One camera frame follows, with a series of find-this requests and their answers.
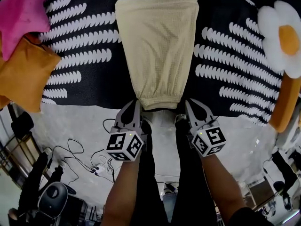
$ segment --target orange pillow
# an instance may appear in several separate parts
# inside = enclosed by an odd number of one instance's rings
[[[0,96],[0,110],[9,104],[10,100],[5,96]]]
[[[30,34],[21,39],[8,61],[3,61],[0,51],[0,109],[7,105],[7,97],[28,112],[39,112],[44,87],[60,60]]]

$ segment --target white flower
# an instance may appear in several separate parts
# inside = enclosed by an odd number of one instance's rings
[[[264,6],[258,11],[258,27],[265,37],[263,50],[269,65],[284,70],[291,78],[301,76],[301,21],[288,3],[276,1],[274,8]]]

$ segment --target power strip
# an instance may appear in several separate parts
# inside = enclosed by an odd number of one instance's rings
[[[103,171],[105,171],[105,166],[103,164],[97,164],[95,167],[92,168],[92,173],[94,173],[97,176]]]

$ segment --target gray floor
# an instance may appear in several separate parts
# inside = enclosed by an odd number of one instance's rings
[[[33,135],[39,146],[54,147],[61,145],[67,148],[67,140],[74,138],[82,143],[85,148],[78,157],[86,164],[91,165],[90,157],[107,145],[109,134],[103,129],[102,122],[107,118],[115,118],[117,110],[103,109],[97,106],[60,106],[41,105],[42,113],[32,114],[34,120]],[[174,115],[169,111],[160,111],[148,114],[152,120],[153,130],[153,155],[156,163],[156,179],[158,182],[178,181],[180,162],[175,143]],[[261,173],[262,162],[270,157],[275,131],[269,125],[266,127],[255,126],[241,118],[220,117],[218,119],[227,138],[227,144],[218,157],[228,171],[238,182],[251,182],[253,176]],[[106,122],[108,129],[112,121]],[[78,145],[71,143],[73,151],[80,151]],[[105,153],[98,153],[93,157],[93,164],[104,161]],[[55,150],[54,163],[64,156],[72,156],[61,148]],[[104,178],[96,177],[87,172],[74,159],[67,159],[72,169],[79,175],[79,179],[70,184],[79,198],[84,199],[89,205],[96,205],[102,209],[105,204],[112,183]],[[112,163],[115,170],[119,171],[119,162]],[[112,176],[103,172],[104,176],[112,180]],[[68,183],[76,178],[75,174],[67,167],[62,181]]]

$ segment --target leg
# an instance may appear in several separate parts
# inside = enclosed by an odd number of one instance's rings
[[[52,173],[49,181],[43,186],[43,188],[39,191],[39,195],[41,195],[44,190],[53,182],[60,182],[63,175],[63,168],[61,166],[58,166],[55,168],[55,171]]]
[[[28,211],[29,209],[36,209],[39,200],[39,186],[41,177],[45,167],[47,166],[48,156],[46,153],[42,153],[37,161],[34,163],[32,171],[30,172],[28,178],[26,179],[20,200],[18,215],[21,215]]]
[[[160,199],[158,184],[155,179],[155,161],[152,156],[151,126],[142,123],[142,130],[147,136],[147,151],[140,156],[137,181],[137,196],[131,226],[166,225],[167,216]]]
[[[181,174],[172,225],[199,224],[202,217],[206,217],[206,225],[217,225],[214,202],[207,186],[201,158],[195,148],[190,148],[187,138],[189,123],[187,120],[180,120],[175,127]]]
[[[272,154],[272,161],[276,164],[281,171],[285,180],[285,192],[295,183],[298,179],[297,175],[293,172],[292,168],[285,162],[281,154],[277,151]]]

